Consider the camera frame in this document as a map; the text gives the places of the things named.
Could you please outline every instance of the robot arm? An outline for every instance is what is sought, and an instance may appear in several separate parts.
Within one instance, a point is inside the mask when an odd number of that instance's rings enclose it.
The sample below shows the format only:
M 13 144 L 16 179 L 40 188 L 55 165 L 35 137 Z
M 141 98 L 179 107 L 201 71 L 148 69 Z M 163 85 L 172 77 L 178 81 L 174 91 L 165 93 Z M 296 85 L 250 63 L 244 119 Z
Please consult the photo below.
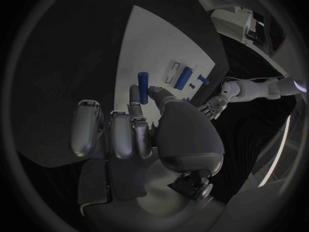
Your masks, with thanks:
M 281 96 L 298 94 L 299 90 L 291 77 L 278 80 L 270 78 L 265 82 L 253 82 L 251 80 L 227 81 L 222 86 L 219 95 L 209 99 L 198 109 L 209 120 L 217 119 L 229 102 L 249 102 L 256 98 L 269 100 L 279 99 Z

